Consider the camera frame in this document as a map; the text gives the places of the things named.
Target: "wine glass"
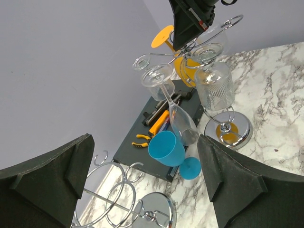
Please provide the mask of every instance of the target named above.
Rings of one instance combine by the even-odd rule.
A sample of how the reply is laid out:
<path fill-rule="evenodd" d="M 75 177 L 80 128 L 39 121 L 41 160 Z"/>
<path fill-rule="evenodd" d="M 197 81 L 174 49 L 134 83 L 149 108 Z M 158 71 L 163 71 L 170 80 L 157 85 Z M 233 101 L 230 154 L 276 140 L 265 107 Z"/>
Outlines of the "wine glass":
<path fill-rule="evenodd" d="M 157 89 L 151 90 L 151 88 L 161 89 L 161 95 L 165 96 L 169 104 L 170 124 L 175 135 L 183 145 L 190 146 L 198 140 L 200 134 L 193 119 L 185 110 L 173 102 L 168 93 L 170 91 L 168 81 L 172 83 L 169 79 L 172 72 L 173 67 L 170 64 L 153 66 L 143 74 L 142 84 L 150 90 L 152 97 L 160 97 L 160 91 Z"/>

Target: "wine glass stem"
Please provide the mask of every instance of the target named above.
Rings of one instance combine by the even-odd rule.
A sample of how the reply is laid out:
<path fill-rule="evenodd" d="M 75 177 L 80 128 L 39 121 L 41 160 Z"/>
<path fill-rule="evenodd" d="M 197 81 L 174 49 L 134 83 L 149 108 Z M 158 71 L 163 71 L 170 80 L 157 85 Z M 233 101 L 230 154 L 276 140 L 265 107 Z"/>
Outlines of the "wine glass stem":
<path fill-rule="evenodd" d="M 172 100 L 172 98 L 170 97 L 170 95 L 169 95 L 169 93 L 168 93 L 165 85 L 163 83 L 161 83 L 160 87 L 161 87 L 161 90 L 162 90 L 163 94 L 165 95 L 165 97 L 166 97 L 166 99 L 168 101 L 168 104 L 170 105 L 170 104 L 174 103 L 173 100 Z"/>

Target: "round chrome base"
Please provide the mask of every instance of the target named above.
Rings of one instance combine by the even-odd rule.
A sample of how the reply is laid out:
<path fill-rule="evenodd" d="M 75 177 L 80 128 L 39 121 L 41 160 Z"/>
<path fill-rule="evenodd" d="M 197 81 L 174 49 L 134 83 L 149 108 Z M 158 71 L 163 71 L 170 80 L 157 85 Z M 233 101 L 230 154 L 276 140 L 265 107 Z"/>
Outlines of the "round chrome base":
<path fill-rule="evenodd" d="M 219 122 L 225 122 L 229 119 L 229 113 L 228 112 L 222 112 L 214 116 L 214 119 L 218 120 Z M 242 113 L 235 112 L 234 120 L 232 121 L 232 124 L 229 124 L 230 131 L 224 132 L 222 131 L 221 127 L 218 123 L 216 123 L 213 120 L 210 120 L 206 127 L 205 127 L 205 135 L 209 136 L 216 141 L 222 143 L 223 145 L 233 149 L 237 150 L 250 140 L 253 128 L 250 120 L 244 116 Z M 221 138 L 220 134 L 223 134 L 224 141 L 227 143 L 224 143 Z"/>
<path fill-rule="evenodd" d="M 171 200 L 160 192 L 150 193 L 142 198 L 135 206 L 140 212 L 138 219 L 132 224 L 133 228 L 175 228 L 176 210 Z"/>

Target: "chrome ring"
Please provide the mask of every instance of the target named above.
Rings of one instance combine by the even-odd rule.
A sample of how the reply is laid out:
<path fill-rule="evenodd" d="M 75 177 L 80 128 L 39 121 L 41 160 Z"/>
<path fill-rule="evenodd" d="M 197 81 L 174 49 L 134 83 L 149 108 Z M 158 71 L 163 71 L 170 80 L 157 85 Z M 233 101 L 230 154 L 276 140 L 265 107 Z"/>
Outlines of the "chrome ring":
<path fill-rule="evenodd" d="M 100 164 L 97 164 L 97 163 L 96 163 L 96 159 L 97 159 L 97 157 L 98 157 L 98 154 L 94 157 L 93 163 L 94 163 L 95 166 L 99 166 L 99 165 L 103 164 L 103 163 L 105 162 L 105 160 L 108 158 L 109 152 L 106 151 L 106 150 L 104 150 L 104 152 L 106 153 L 106 156 L 105 156 L 104 160 L 103 160 Z"/>
<path fill-rule="evenodd" d="M 169 34 L 169 40 L 171 41 L 171 43 L 173 43 L 173 40 L 172 40 L 172 38 L 171 38 L 172 34 L 174 34 L 174 30 L 172 30 L 172 31 L 170 32 L 170 34 Z"/>
<path fill-rule="evenodd" d="M 168 215 L 166 215 L 165 213 L 162 213 L 161 211 L 158 211 L 158 210 L 155 210 L 153 213 L 155 214 L 155 216 L 156 216 L 156 214 L 161 214 L 161 215 L 163 215 L 163 216 L 169 218 Z M 156 219 L 155 219 L 155 223 L 156 223 L 158 226 L 162 227 L 162 228 L 166 228 L 166 227 L 164 227 L 162 224 L 160 224 L 160 223 L 157 221 L 157 217 L 156 217 Z"/>
<path fill-rule="evenodd" d="M 229 108 L 231 108 L 232 111 L 233 111 L 233 118 L 232 118 L 232 119 L 231 119 L 231 116 L 230 116 Z M 212 117 L 212 116 L 207 112 L 207 109 L 206 109 L 205 107 L 203 107 L 203 110 L 204 110 L 204 113 L 206 114 L 206 116 L 207 116 L 209 119 L 213 120 L 214 122 L 218 123 L 219 125 L 229 124 L 229 123 L 231 123 L 231 122 L 234 120 L 234 117 L 235 117 L 234 108 L 233 108 L 232 106 L 226 108 L 226 110 L 227 110 L 227 112 L 228 112 L 228 114 L 229 114 L 229 120 L 228 120 L 227 122 L 220 122 L 220 121 L 218 121 L 217 119 L 215 119 L 214 117 Z"/>
<path fill-rule="evenodd" d="M 212 39 L 214 39 L 215 37 L 217 37 L 221 32 L 223 32 L 223 31 L 225 31 L 226 29 L 229 29 L 229 28 L 231 28 L 232 26 L 238 24 L 238 23 L 243 19 L 243 17 L 244 17 L 244 15 L 243 15 L 243 14 L 240 14 L 240 15 L 235 16 L 234 18 L 231 18 L 231 19 L 225 21 L 225 22 L 223 23 L 223 25 L 221 25 L 221 28 L 223 28 L 221 31 L 219 31 L 219 32 L 218 32 L 217 34 L 215 34 L 213 37 L 207 39 L 205 42 L 203 42 L 203 43 L 201 43 L 201 44 L 198 44 L 198 45 L 195 46 L 194 48 L 199 48 L 199 47 L 201 47 L 201 46 L 203 46 L 203 45 L 209 43 L 209 41 L 211 41 Z M 234 20 L 234 19 L 238 19 L 238 20 L 237 20 L 236 22 L 234 22 L 234 23 L 231 23 L 231 21 Z"/>
<path fill-rule="evenodd" d="M 183 58 L 183 60 L 180 63 L 180 74 L 182 76 L 182 79 L 185 80 L 185 82 L 190 86 L 193 87 L 190 83 L 194 83 L 194 81 L 189 77 L 189 75 L 187 74 L 187 72 L 184 70 L 185 67 L 181 67 L 181 66 L 186 66 L 185 65 L 185 58 Z"/>
<path fill-rule="evenodd" d="M 151 56 L 174 56 L 176 55 L 177 53 L 174 52 L 174 53 L 168 53 L 168 54 L 162 54 L 162 53 L 149 53 L 149 55 Z"/>
<path fill-rule="evenodd" d="M 128 225 L 125 225 L 125 226 L 121 226 L 121 225 L 128 219 L 128 217 L 130 216 L 131 212 L 133 211 L 133 208 L 134 208 L 134 205 L 135 205 L 135 200 L 136 200 L 136 191 L 135 191 L 135 187 L 134 187 L 130 182 L 124 182 L 124 181 L 122 181 L 122 182 L 120 182 L 120 183 L 114 185 L 114 186 L 111 188 L 111 190 L 109 191 L 109 193 L 108 193 L 108 195 L 106 196 L 106 198 L 109 199 L 109 196 L 110 196 L 111 192 L 112 192 L 117 186 L 119 186 L 119 185 L 124 185 L 124 184 L 127 184 L 127 185 L 129 185 L 129 186 L 131 187 L 132 192 L 133 192 L 133 200 L 132 200 L 132 204 L 131 204 L 131 207 L 130 207 L 129 211 L 127 212 L 127 214 L 125 215 L 125 217 L 120 221 L 120 223 L 118 223 L 117 225 L 114 224 L 114 223 L 110 220 L 108 213 L 105 215 L 106 220 L 107 220 L 107 221 L 110 223 L 110 225 L 111 225 L 112 227 L 114 227 L 114 228 L 118 228 L 118 227 L 127 228 L 127 227 L 131 226 L 131 224 L 132 224 L 132 223 L 131 223 L 131 224 L 128 224 Z M 108 204 L 107 202 L 104 204 L 104 209 L 105 209 L 105 211 L 107 211 L 107 208 L 106 208 L 107 204 Z"/>
<path fill-rule="evenodd" d="M 143 172 L 139 175 L 139 177 L 137 178 L 137 179 L 135 179 L 135 180 L 129 180 L 128 179 L 128 172 L 129 172 L 129 170 L 133 167 L 133 166 L 135 166 L 135 165 L 141 165 L 141 166 L 143 166 L 143 164 L 141 163 L 141 162 L 136 162 L 136 163 L 133 163 L 132 165 L 130 165 L 130 167 L 127 169 L 127 171 L 125 172 L 125 180 L 127 181 L 127 182 L 129 182 L 129 183 L 135 183 L 135 182 L 137 182 L 142 176 L 143 176 Z"/>
<path fill-rule="evenodd" d="M 114 165 L 114 166 L 118 167 L 118 168 L 120 169 L 120 171 L 122 172 L 122 177 L 123 177 L 122 180 L 124 180 L 124 178 L 125 178 L 124 169 L 121 167 L 121 165 L 119 165 L 119 164 L 116 163 L 116 162 L 107 162 L 107 163 L 101 164 L 101 165 L 99 165 L 98 167 L 96 167 L 95 169 L 93 169 L 93 170 L 89 173 L 89 175 L 91 175 L 91 174 L 92 174 L 94 171 L 96 171 L 97 169 L 99 169 L 99 168 L 101 168 L 101 167 L 103 167 L 103 166 L 106 166 L 106 165 Z M 95 219 L 94 221 L 92 221 L 92 222 L 90 222 L 90 223 L 88 223 L 88 224 L 86 224 L 86 225 L 81 225 L 80 222 L 79 222 L 78 216 L 77 216 L 77 211 L 75 210 L 75 211 L 74 211 L 74 218 L 75 218 L 75 222 L 76 222 L 76 224 L 77 224 L 76 227 L 79 227 L 79 228 L 89 228 L 89 227 L 93 226 L 94 224 L 96 224 L 97 222 L 99 222 L 100 220 L 102 220 L 102 219 L 107 215 L 107 213 L 114 207 L 114 205 L 117 203 L 117 201 L 119 200 L 119 198 L 120 198 L 120 196 L 121 196 L 121 194 L 122 194 L 122 192 L 123 192 L 123 189 L 124 189 L 124 184 L 126 183 L 126 182 L 124 182 L 124 181 L 122 181 L 122 182 L 123 182 L 123 183 L 122 183 L 122 185 L 121 185 L 121 187 L 120 187 L 120 189 L 119 189 L 119 192 L 117 193 L 117 196 L 115 197 L 115 199 L 114 199 L 114 201 L 113 201 L 113 204 L 111 204 L 110 207 L 109 207 L 101 216 L 99 216 L 99 217 L 98 217 L 97 219 Z"/>
<path fill-rule="evenodd" d="M 224 135 L 230 134 L 230 133 L 232 133 L 232 134 L 234 134 L 234 135 L 236 135 L 236 136 L 238 137 L 238 140 L 237 140 L 236 142 L 232 143 L 232 144 L 229 144 L 228 142 L 226 142 L 226 140 L 224 140 Z M 237 145 L 240 141 L 242 141 L 243 139 L 244 139 L 244 137 L 242 137 L 241 135 L 239 135 L 239 134 L 236 133 L 236 132 L 225 132 L 225 133 L 221 133 L 221 134 L 220 134 L 220 140 L 221 140 L 227 147 L 235 146 L 235 145 Z"/>
<path fill-rule="evenodd" d="M 195 69 L 198 69 L 198 68 L 201 68 L 201 67 L 204 67 L 204 66 L 207 66 L 207 65 L 209 65 L 209 64 L 211 64 L 211 63 L 213 63 L 215 61 L 215 59 L 211 59 L 211 60 L 209 60 L 207 63 L 202 63 L 201 65 L 199 65 L 199 66 L 189 66 L 189 65 L 187 65 L 187 60 L 186 60 L 186 68 L 188 68 L 188 69 L 192 69 L 192 70 L 195 70 Z"/>

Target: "glass tumbler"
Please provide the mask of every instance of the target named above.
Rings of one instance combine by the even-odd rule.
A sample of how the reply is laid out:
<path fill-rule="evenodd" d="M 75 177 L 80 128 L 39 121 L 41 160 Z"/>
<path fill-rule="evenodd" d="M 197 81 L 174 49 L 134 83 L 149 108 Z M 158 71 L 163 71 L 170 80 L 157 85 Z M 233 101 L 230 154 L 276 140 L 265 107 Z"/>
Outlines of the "glass tumbler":
<path fill-rule="evenodd" d="M 195 73 L 202 106 L 210 111 L 229 108 L 235 99 L 231 71 L 226 63 L 213 62 Z"/>
<path fill-rule="evenodd" d="M 160 84 L 164 85 L 164 88 L 168 92 L 169 96 L 173 95 L 175 85 L 170 79 L 172 71 L 173 68 L 171 65 L 168 64 L 166 67 L 164 67 L 164 64 L 160 64 L 148 68 L 143 74 L 141 78 L 142 85 L 150 91 L 155 101 L 163 101 L 166 99 Z"/>

